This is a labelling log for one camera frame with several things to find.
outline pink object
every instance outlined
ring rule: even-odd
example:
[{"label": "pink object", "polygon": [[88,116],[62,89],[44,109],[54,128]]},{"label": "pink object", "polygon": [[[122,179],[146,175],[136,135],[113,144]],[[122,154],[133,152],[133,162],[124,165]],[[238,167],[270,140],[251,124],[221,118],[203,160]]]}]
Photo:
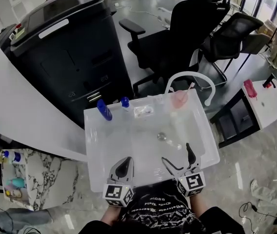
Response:
[{"label": "pink object", "polygon": [[244,81],[244,86],[245,86],[247,94],[250,98],[257,97],[257,92],[256,92],[255,88],[253,87],[252,81],[250,79]]},{"label": "pink object", "polygon": [[178,90],[171,95],[171,102],[174,108],[181,108],[187,100],[187,91]]}]

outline cable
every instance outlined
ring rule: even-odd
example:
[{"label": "cable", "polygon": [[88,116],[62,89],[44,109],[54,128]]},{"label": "cable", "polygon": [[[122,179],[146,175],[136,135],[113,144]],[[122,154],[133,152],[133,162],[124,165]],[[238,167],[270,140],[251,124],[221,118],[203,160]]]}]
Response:
[{"label": "cable", "polygon": [[266,60],[265,56],[263,55],[263,53],[258,53],[258,55],[263,59]]},{"label": "cable", "polygon": [[121,0],[121,1],[115,0],[115,1],[112,1],[112,2],[124,2],[124,1],[130,1],[130,0]]},{"label": "cable", "polygon": [[243,212],[246,212],[246,211],[248,210],[248,208],[249,208],[249,204],[251,205],[251,208],[252,208],[256,213],[259,213],[259,214],[265,215],[265,216],[271,216],[271,217],[273,217],[273,218],[277,218],[276,216],[273,216],[273,215],[270,215],[270,214],[265,214],[265,213],[260,213],[260,212],[258,212],[258,211],[257,211],[257,207],[256,207],[254,204],[252,204],[251,202],[247,202],[247,203],[242,204],[241,207],[240,207],[239,210],[238,210],[238,215],[239,215],[241,218],[246,218],[246,219],[248,219],[248,220],[250,221],[250,229],[251,229],[251,232],[252,232],[252,233],[255,233],[255,232],[254,232],[253,229],[252,229],[252,221],[251,221],[251,219],[248,218],[248,217],[246,217],[246,216],[241,216],[241,215],[240,215],[240,210],[241,210],[241,208],[243,207],[243,209],[242,209]]},{"label": "cable", "polygon": [[5,212],[5,213],[8,215],[8,217],[11,219],[11,221],[12,221],[12,231],[11,231],[11,233],[13,233],[13,230],[14,230],[13,219],[11,218],[10,214],[9,214],[7,211],[5,211],[5,210],[3,210],[3,209],[1,209],[1,208],[0,208],[0,210],[3,211],[3,212]]},{"label": "cable", "polygon": [[121,8],[126,8],[126,7],[130,7],[129,11],[133,12],[133,13],[147,13],[147,14],[149,14],[151,16],[158,17],[158,16],[156,16],[156,15],[154,15],[154,14],[148,12],[148,11],[132,11],[132,6],[130,6],[130,5],[117,7],[116,9],[121,9]]},{"label": "cable", "polygon": [[261,53],[259,53],[259,54],[263,54],[263,53],[265,53],[266,52],[266,50],[264,50],[263,52],[261,52]]},{"label": "cable", "polygon": [[251,229],[251,232],[254,234],[255,232],[253,231],[253,229],[252,229],[252,221],[251,221],[251,219],[250,218],[248,218],[248,217],[246,217],[246,216],[241,216],[240,215],[240,209],[243,207],[243,212],[246,212],[247,210],[248,210],[248,203],[244,203],[244,204],[242,204],[241,205],[241,207],[239,208],[239,210],[238,210],[238,215],[241,217],[241,218],[246,218],[246,219],[248,219],[249,221],[250,221],[250,229]]},{"label": "cable", "polygon": [[36,228],[33,228],[33,227],[27,227],[24,231],[23,231],[23,234],[25,234],[26,230],[29,229],[27,231],[26,234],[41,234],[41,232],[39,232]]}]

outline small white bottle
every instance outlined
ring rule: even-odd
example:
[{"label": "small white bottle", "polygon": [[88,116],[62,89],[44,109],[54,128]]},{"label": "small white bottle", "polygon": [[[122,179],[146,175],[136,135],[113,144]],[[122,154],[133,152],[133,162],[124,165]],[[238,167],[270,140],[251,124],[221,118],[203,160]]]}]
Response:
[{"label": "small white bottle", "polygon": [[5,150],[4,157],[8,158],[9,162],[13,164],[26,164],[25,155],[12,150]]}]

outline blue bottle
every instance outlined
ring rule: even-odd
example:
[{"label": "blue bottle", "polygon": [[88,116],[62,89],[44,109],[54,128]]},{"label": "blue bottle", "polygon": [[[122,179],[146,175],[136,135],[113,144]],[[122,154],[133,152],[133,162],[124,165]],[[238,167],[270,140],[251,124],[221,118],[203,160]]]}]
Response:
[{"label": "blue bottle", "polygon": [[103,115],[106,120],[111,121],[113,119],[113,115],[102,99],[98,100],[97,107],[101,115]]}]

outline chair armrest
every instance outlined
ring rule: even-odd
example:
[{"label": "chair armrest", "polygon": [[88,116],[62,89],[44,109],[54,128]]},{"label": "chair armrest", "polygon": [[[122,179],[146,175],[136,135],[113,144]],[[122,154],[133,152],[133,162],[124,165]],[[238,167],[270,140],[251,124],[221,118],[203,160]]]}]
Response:
[{"label": "chair armrest", "polygon": [[126,18],[120,20],[119,24],[122,28],[124,28],[126,31],[130,32],[131,34],[141,35],[146,32],[141,26],[137,25],[136,23]]}]

